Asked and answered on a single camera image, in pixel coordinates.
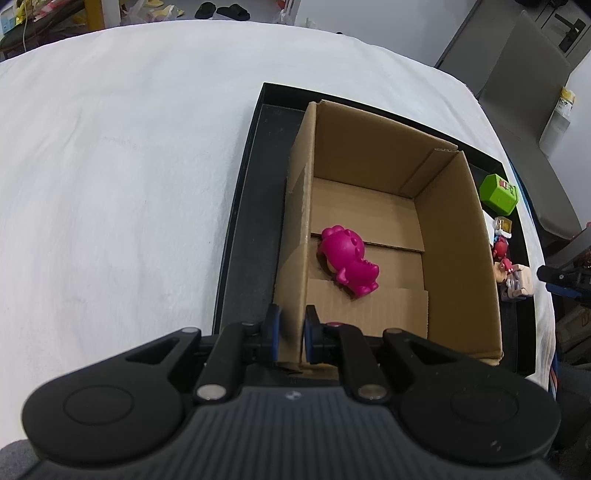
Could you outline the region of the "brown hair doll figurine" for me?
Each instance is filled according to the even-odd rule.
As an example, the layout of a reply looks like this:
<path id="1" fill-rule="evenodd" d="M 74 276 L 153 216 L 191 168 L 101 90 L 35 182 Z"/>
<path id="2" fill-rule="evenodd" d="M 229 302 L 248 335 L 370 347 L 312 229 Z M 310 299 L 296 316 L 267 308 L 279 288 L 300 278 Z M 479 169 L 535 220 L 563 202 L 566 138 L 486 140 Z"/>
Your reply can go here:
<path id="1" fill-rule="evenodd" d="M 531 269 L 508 259 L 494 263 L 494 276 L 502 301 L 518 301 L 534 295 Z"/>

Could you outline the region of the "red blue small figurine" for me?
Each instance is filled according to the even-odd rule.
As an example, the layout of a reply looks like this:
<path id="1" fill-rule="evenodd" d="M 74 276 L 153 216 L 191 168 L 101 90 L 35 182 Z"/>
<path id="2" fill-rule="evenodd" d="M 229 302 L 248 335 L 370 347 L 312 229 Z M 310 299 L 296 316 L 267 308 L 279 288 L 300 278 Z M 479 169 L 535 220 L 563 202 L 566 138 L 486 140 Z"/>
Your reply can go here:
<path id="1" fill-rule="evenodd" d="M 511 238 L 512 221 L 503 216 L 496 217 L 494 220 L 492 256 L 499 263 L 500 268 L 507 273 L 514 271 L 513 263 L 509 256 L 509 240 Z"/>

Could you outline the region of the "magenta dinosaur figurine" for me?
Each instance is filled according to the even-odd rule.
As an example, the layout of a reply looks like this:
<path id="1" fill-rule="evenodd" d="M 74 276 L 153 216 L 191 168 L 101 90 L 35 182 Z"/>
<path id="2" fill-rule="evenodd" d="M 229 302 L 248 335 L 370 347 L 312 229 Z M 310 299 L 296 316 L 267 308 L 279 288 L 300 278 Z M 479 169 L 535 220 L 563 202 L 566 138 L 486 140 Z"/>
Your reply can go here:
<path id="1" fill-rule="evenodd" d="M 327 267 L 332 279 L 355 298 L 367 296 L 379 288 L 380 267 L 366 257 L 361 236 L 351 229 L 335 225 L 322 230 L 318 260 Z"/>

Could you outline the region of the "green cube toy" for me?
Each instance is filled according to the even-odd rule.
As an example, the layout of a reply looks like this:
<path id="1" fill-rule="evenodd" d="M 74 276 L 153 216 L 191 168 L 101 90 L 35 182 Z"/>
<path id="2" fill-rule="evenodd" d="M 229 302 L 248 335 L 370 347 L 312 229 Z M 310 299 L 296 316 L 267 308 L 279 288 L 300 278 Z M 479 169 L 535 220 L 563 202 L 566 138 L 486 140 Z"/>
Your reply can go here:
<path id="1" fill-rule="evenodd" d="M 518 188 L 497 174 L 489 174 L 479 186 L 481 202 L 500 215 L 511 215 L 519 201 Z"/>

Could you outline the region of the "brown cardboard box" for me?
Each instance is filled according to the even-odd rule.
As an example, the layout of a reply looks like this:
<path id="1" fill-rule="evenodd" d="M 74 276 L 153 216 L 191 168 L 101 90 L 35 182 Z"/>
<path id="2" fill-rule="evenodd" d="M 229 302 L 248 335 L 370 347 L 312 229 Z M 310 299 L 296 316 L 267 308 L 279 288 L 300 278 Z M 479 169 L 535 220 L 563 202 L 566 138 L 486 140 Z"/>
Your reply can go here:
<path id="1" fill-rule="evenodd" d="M 355 298 L 318 260 L 322 230 L 358 233 L 380 267 Z M 369 336 L 400 328 L 490 365 L 503 356 L 489 236 L 453 143 L 331 101 L 312 102 L 290 150 L 279 269 L 280 362 L 310 366 L 304 315 Z"/>

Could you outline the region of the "black tray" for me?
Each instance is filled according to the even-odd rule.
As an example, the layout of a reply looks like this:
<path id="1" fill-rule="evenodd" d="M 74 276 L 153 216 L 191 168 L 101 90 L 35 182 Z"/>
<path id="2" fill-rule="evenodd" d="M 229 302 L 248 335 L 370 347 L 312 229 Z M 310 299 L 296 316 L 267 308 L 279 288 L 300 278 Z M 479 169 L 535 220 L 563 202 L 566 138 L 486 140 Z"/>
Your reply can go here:
<path id="1" fill-rule="evenodd" d="M 230 209 L 214 307 L 214 333 L 239 320 L 262 321 L 273 302 L 290 148 L 308 104 L 322 100 L 377 114 L 457 145 L 465 153 L 476 183 L 489 174 L 508 175 L 508 167 L 499 159 L 416 120 L 324 92 L 263 83 Z"/>

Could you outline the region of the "white bottle yellow cap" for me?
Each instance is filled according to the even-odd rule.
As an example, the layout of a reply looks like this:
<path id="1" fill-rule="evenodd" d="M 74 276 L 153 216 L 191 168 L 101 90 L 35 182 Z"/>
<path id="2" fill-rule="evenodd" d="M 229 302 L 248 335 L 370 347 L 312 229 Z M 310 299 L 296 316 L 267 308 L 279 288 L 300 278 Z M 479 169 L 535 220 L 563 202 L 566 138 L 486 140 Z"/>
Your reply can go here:
<path id="1" fill-rule="evenodd" d="M 540 136 L 539 148 L 546 157 L 556 150 L 565 132 L 570 126 L 570 116 L 576 95 L 567 88 L 562 88 L 557 103 Z"/>

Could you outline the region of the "white table cloth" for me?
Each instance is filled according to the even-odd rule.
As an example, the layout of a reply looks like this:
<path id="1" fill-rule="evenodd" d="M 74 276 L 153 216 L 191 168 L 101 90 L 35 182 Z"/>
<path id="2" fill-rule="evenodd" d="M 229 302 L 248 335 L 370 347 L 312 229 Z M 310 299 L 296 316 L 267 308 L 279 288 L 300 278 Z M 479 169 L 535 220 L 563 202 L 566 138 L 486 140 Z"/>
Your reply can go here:
<path id="1" fill-rule="evenodd" d="M 1 441 L 41 384 L 185 326 L 211 332 L 263 83 L 351 99 L 507 155 L 471 91 L 321 30 L 179 20 L 1 65 Z"/>

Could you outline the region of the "black slippers pair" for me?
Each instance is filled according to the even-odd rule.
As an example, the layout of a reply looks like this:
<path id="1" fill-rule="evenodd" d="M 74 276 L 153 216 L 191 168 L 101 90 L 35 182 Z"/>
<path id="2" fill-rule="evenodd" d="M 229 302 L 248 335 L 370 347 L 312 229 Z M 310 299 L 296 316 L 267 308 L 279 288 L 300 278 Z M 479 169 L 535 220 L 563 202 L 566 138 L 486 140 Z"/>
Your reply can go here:
<path id="1" fill-rule="evenodd" d="M 229 6 L 217 7 L 211 1 L 205 1 L 195 11 L 194 19 L 209 20 L 215 15 L 221 16 L 224 19 L 231 19 L 235 21 L 249 21 L 250 14 L 245 8 L 238 3 L 233 3 Z"/>

